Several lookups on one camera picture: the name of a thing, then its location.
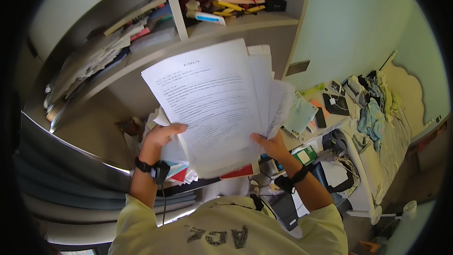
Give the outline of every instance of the light green wall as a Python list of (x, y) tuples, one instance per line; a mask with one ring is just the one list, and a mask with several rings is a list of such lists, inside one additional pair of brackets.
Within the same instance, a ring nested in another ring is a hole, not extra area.
[(396, 48), (413, 0), (309, 0), (292, 63), (305, 72), (285, 78), (297, 90), (379, 69)]
[[(447, 74), (433, 32), (422, 10), (416, 4), (396, 49), (398, 53), (393, 63), (404, 67), (422, 84), (424, 122), (436, 119), (439, 115), (444, 119), (451, 108)], [(431, 124), (424, 132), (413, 138), (413, 141), (423, 137), (436, 125), (435, 122)]]
[(402, 220), (392, 237), (387, 241), (386, 255), (406, 254), (421, 233), (431, 215), (435, 201), (417, 206), (417, 214), (413, 220)]

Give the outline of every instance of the black wrist strap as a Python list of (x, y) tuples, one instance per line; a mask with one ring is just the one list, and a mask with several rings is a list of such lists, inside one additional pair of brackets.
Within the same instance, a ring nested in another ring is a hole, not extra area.
[(135, 166), (144, 173), (150, 173), (152, 168), (149, 164), (140, 161), (138, 157), (135, 158)]
[(154, 165), (142, 162), (138, 157), (135, 158), (135, 166), (144, 173), (149, 173), (151, 178), (156, 179), (156, 183), (161, 185), (167, 178), (170, 166), (164, 161), (158, 161)]
[(294, 184), (302, 181), (305, 176), (307, 176), (307, 173), (309, 173), (309, 171), (310, 170), (308, 167), (303, 166), (296, 174), (294, 174), (291, 179), (286, 176), (280, 175), (274, 180), (274, 183), (286, 193), (292, 194)]
[(294, 174), (294, 176), (289, 181), (291, 181), (291, 184), (301, 182), (309, 172), (310, 172), (309, 168), (303, 166), (296, 174)]

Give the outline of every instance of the bed frame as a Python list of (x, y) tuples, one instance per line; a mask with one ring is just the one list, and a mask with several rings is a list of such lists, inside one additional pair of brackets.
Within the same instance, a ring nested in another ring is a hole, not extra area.
[[(397, 51), (393, 51), (382, 66), (381, 71), (385, 73), (390, 88), (398, 93), (402, 99), (401, 108), (409, 123), (413, 138), (428, 128), (434, 120), (430, 120), (427, 124), (424, 124), (425, 105), (423, 103), (422, 85), (419, 79), (413, 75), (409, 75), (404, 68), (397, 67), (393, 64), (392, 61), (396, 53)], [(375, 225), (381, 218), (382, 207), (380, 205), (375, 206), (359, 154), (351, 137), (347, 133), (345, 133), (345, 136), (348, 142), (349, 155), (357, 167), (361, 179), (360, 185), (348, 198), (353, 210), (349, 210), (347, 213), (350, 216), (371, 218), (371, 224)]]

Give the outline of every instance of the smartphone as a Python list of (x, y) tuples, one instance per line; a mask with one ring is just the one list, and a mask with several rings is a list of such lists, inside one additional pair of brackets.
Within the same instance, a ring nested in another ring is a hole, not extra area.
[(332, 81), (332, 84), (330, 85), (330, 88), (332, 90), (334, 90), (337, 94), (339, 94), (342, 97), (344, 97), (344, 94), (346, 93), (346, 90), (343, 87), (341, 87), (341, 85), (338, 84), (335, 81)]
[(316, 113), (316, 115), (314, 117), (316, 118), (316, 125), (318, 126), (318, 128), (327, 127), (322, 108), (318, 107), (318, 112)]

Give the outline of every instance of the green box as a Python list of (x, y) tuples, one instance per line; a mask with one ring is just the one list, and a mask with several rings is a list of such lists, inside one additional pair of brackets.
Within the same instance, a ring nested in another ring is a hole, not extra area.
[(305, 166), (314, 161), (318, 154), (316, 154), (312, 146), (308, 146), (302, 151), (293, 154), (293, 156)]

